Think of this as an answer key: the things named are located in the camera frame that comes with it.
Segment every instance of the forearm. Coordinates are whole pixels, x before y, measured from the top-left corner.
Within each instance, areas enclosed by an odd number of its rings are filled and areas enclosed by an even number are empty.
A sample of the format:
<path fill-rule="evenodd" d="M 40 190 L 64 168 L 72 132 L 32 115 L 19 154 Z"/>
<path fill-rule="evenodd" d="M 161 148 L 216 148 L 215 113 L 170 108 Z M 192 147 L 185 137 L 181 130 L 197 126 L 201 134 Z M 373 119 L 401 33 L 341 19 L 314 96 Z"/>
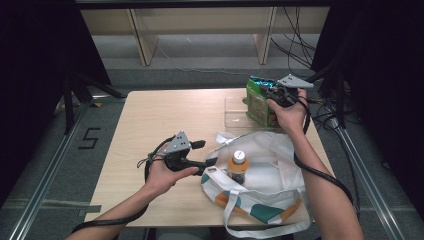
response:
<path fill-rule="evenodd" d="M 134 195 L 105 212 L 95 220 L 112 220 L 132 216 L 140 212 L 156 197 L 156 193 L 151 191 L 149 188 L 142 187 Z M 126 224 L 84 228 L 73 233 L 67 239 L 113 239 L 125 226 Z"/>
<path fill-rule="evenodd" d="M 299 160 L 332 175 L 322 163 L 302 131 L 289 131 Z M 362 239 L 362 230 L 346 194 L 336 185 L 302 170 L 306 193 L 323 239 Z"/>

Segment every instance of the wooden table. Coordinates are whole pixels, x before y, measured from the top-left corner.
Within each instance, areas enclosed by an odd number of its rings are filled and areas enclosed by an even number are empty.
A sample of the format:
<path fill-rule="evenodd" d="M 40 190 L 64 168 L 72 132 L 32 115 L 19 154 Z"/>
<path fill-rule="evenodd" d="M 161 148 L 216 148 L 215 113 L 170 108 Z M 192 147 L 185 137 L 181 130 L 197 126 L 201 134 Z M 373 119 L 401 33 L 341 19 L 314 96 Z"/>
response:
<path fill-rule="evenodd" d="M 137 162 L 146 158 L 165 138 L 184 130 L 190 141 L 205 140 L 206 146 L 191 150 L 190 160 L 203 161 L 207 153 L 218 146 L 217 131 L 234 135 L 253 132 L 252 127 L 226 127 L 225 103 L 228 98 L 246 96 L 244 88 L 138 91 L 128 95 L 115 135 L 106 156 L 91 205 L 101 205 L 100 213 L 89 213 L 93 220 L 144 184 L 144 165 Z M 312 146 L 331 170 L 317 131 L 311 124 L 308 134 Z M 305 217 L 302 206 L 287 223 Z M 238 215 L 231 225 L 261 225 L 259 221 Z M 147 212 L 128 226 L 222 226 L 223 208 L 216 206 L 203 192 L 199 176 L 182 179 L 166 194 L 154 200 Z"/>

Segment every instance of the bottle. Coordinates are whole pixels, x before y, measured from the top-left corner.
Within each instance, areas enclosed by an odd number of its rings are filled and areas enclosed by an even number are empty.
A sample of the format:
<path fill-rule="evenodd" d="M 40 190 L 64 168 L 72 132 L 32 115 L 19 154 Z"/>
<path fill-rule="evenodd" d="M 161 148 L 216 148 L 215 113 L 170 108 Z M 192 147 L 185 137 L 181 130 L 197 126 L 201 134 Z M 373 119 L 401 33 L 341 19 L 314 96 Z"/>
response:
<path fill-rule="evenodd" d="M 228 176 L 239 184 L 243 184 L 245 173 L 249 168 L 249 160 L 243 151 L 237 150 L 228 161 Z"/>

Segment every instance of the green box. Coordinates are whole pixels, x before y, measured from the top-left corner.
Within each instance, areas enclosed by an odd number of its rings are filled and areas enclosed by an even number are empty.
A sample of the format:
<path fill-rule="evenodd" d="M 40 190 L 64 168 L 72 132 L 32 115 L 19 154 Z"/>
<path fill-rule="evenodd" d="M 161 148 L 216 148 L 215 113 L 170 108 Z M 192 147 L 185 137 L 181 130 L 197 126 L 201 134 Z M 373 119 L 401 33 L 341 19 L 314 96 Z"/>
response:
<path fill-rule="evenodd" d="M 267 96 L 261 89 L 261 85 L 272 86 L 273 80 L 258 77 L 250 77 L 247 82 L 247 116 L 257 121 L 264 127 L 277 127 L 278 121 L 275 112 L 269 108 L 266 102 Z"/>

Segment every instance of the hand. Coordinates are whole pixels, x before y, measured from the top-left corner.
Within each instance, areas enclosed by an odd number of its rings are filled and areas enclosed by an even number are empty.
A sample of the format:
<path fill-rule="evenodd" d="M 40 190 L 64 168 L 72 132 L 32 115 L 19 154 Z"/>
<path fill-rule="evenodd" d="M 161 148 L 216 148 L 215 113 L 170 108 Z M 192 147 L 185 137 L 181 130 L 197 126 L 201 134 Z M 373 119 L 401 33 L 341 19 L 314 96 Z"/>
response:
<path fill-rule="evenodd" d="M 165 144 L 159 151 L 165 149 L 167 145 L 168 144 Z M 150 188 L 157 196 L 166 193 L 178 180 L 193 175 L 199 171 L 198 167 L 191 167 L 178 172 L 173 172 L 166 167 L 162 156 L 156 156 L 153 160 L 154 161 L 150 167 L 149 177 L 147 178 L 144 187 Z"/>
<path fill-rule="evenodd" d="M 299 101 L 302 101 L 305 105 L 306 102 L 306 91 L 304 89 L 298 89 Z M 300 103 L 296 103 L 291 107 L 283 108 L 278 105 L 274 100 L 267 100 L 269 107 L 274 110 L 277 115 L 278 124 L 283 128 L 287 134 L 291 134 L 297 131 L 303 131 L 303 122 L 305 120 L 306 110 Z"/>

